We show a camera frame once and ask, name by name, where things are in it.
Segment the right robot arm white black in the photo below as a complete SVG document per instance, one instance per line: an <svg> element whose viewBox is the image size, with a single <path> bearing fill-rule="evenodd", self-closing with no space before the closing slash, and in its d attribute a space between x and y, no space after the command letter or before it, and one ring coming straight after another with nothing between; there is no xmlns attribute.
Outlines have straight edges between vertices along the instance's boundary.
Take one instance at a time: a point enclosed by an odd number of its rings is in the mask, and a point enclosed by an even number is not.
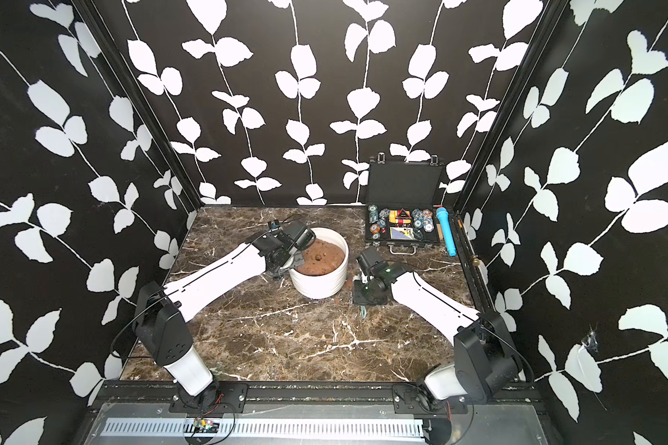
<svg viewBox="0 0 668 445"><path fill-rule="evenodd" d="M430 401L486 403L509 383L531 375L500 314L480 313L447 297L409 264L387 261L376 248L364 250L356 262L361 274L354 280L355 304L399 303L453 345L452 363L430 370L419 383Z"/></svg>

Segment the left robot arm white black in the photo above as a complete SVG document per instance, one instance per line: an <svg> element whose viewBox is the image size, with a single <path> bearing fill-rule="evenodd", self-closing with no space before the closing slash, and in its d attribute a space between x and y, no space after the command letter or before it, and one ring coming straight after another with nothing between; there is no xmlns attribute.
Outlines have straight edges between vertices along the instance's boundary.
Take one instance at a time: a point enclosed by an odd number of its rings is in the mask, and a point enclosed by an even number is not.
<svg viewBox="0 0 668 445"><path fill-rule="evenodd" d="M148 357L187 395L198 398L215 388L215 377L196 351L187 323L243 282L261 274L281 276L302 264L302 253L316 240L314 230L303 222L274 220L265 231L197 272L164 286L144 285L128 328Z"/></svg>

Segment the white ribbed ceramic pot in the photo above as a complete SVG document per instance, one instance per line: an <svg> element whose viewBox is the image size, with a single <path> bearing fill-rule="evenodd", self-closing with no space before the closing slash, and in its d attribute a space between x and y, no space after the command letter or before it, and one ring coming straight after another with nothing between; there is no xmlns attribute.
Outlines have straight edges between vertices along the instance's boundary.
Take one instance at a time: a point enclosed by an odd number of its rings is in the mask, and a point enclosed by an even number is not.
<svg viewBox="0 0 668 445"><path fill-rule="evenodd" d="M344 237L332 229L315 227L312 230L317 235L317 239L335 244L345 253L343 264L333 273L325 276L304 276L299 274L296 268L289 270L291 281L302 296L312 300L322 300L334 296L343 288L347 280L349 247Z"/></svg>

